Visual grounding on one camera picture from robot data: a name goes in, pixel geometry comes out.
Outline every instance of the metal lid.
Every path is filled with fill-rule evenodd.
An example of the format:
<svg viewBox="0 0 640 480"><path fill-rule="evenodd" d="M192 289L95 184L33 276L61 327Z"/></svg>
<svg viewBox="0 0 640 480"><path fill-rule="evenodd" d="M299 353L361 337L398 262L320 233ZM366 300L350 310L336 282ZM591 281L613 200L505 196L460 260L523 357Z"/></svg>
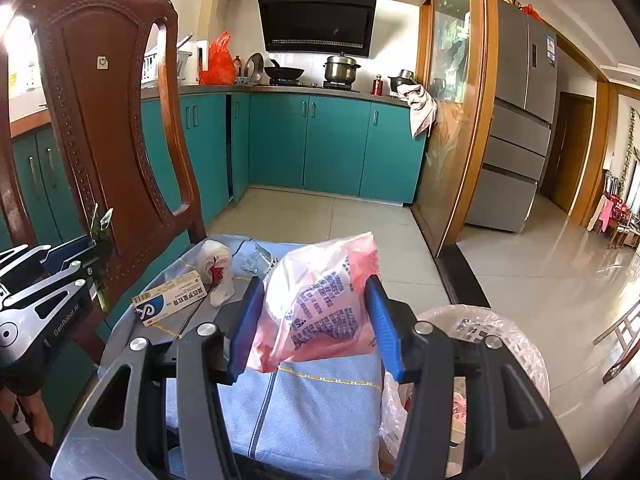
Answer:
<svg viewBox="0 0 640 480"><path fill-rule="evenodd" d="M326 59L327 63L339 63L339 64L343 64L343 65L357 65L358 62L353 59L353 57L346 57L346 56L329 56Z"/></svg>

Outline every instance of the refrigerator door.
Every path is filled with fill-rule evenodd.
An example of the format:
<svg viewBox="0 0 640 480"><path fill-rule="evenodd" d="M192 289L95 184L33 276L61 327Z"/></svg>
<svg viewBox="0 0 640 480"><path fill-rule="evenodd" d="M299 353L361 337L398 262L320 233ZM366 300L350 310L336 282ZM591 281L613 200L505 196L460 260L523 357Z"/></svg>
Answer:
<svg viewBox="0 0 640 480"><path fill-rule="evenodd" d="M529 49L527 15L507 2L498 0L498 16L500 43L495 95L519 108L524 108Z"/></svg>
<svg viewBox="0 0 640 480"><path fill-rule="evenodd" d="M535 182L482 168L465 222L519 233L535 196Z"/></svg>
<svg viewBox="0 0 640 480"><path fill-rule="evenodd" d="M501 105L500 101L496 101L494 105L494 120L491 123L491 134L494 137L546 156L551 130L548 124L532 119L522 110L508 108Z"/></svg>
<svg viewBox="0 0 640 480"><path fill-rule="evenodd" d="M524 109L543 121L554 121L556 108L556 84L558 66L556 34L535 18L527 17L529 23L529 77Z"/></svg>
<svg viewBox="0 0 640 480"><path fill-rule="evenodd" d="M489 136L482 162L538 180L545 165L545 157Z"/></svg>

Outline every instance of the range hood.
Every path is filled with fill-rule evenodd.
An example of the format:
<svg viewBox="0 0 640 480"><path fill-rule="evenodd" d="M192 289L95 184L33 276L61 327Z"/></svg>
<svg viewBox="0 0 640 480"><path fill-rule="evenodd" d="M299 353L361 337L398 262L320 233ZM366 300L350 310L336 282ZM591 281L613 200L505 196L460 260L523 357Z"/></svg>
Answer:
<svg viewBox="0 0 640 480"><path fill-rule="evenodd" d="M369 57L377 0L258 0L267 52Z"/></svg>

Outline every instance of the barcode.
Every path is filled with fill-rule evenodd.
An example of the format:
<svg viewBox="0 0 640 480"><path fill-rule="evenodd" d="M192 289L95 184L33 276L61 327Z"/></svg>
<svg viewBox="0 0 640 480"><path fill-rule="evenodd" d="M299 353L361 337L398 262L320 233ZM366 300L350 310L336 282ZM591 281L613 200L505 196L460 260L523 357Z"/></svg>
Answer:
<svg viewBox="0 0 640 480"><path fill-rule="evenodd" d="M139 294L133 298L133 303L141 303L142 301L146 301L149 298L151 298L151 292L143 292L142 294Z"/></svg>

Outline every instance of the silver bolt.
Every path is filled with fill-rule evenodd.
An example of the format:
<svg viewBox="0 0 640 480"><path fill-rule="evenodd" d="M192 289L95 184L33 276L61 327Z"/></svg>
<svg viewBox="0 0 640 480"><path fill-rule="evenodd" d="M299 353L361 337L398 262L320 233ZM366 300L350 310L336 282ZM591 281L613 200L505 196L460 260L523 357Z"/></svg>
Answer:
<svg viewBox="0 0 640 480"><path fill-rule="evenodd" d="M198 327L198 335L206 337L211 334L215 334L218 331L218 327L213 323L203 323Z"/></svg>
<svg viewBox="0 0 640 480"><path fill-rule="evenodd" d="M429 335L433 332L433 325L427 321L418 321L414 326L414 330L420 335Z"/></svg>
<svg viewBox="0 0 640 480"><path fill-rule="evenodd" d="M489 348L496 350L502 347L502 339L500 339L497 335L490 335L484 340L484 344Z"/></svg>
<svg viewBox="0 0 640 480"><path fill-rule="evenodd" d="M129 343L129 348L131 348L135 352L137 352L138 350L142 350L145 347L146 339L143 337L137 337L131 343Z"/></svg>

